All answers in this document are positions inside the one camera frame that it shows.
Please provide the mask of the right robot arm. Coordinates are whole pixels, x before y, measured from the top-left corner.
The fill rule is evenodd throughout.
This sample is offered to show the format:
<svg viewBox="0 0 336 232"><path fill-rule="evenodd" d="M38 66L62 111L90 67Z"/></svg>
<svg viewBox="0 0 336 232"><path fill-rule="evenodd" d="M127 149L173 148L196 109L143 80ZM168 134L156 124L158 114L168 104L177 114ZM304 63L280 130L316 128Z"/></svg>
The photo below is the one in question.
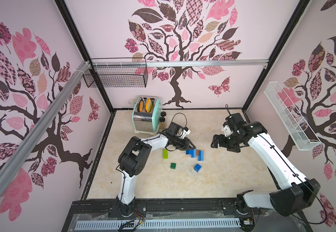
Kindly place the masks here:
<svg viewBox="0 0 336 232"><path fill-rule="evenodd" d="M320 190L315 179L308 179L275 145L267 130L259 122L222 127L223 134L215 134L212 148L225 148L239 153L241 144L251 147L267 165L274 176L279 190L254 192L248 190L237 195L237 211L245 214L250 208L273 209L287 217L312 206Z"/></svg>

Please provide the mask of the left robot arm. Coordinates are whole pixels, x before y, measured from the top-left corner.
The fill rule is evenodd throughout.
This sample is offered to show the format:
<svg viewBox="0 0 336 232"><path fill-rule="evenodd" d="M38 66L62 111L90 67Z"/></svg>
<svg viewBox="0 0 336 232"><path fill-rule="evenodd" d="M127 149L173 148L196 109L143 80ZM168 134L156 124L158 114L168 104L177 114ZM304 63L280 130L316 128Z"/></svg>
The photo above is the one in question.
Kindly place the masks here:
<svg viewBox="0 0 336 232"><path fill-rule="evenodd" d="M118 158L116 170L121 173L121 187L116 197L117 209L123 216L130 216L134 210L137 175L146 166L149 155L157 149L173 146L177 150L194 150L196 147L187 137L171 132L158 133L150 138L132 137Z"/></svg>

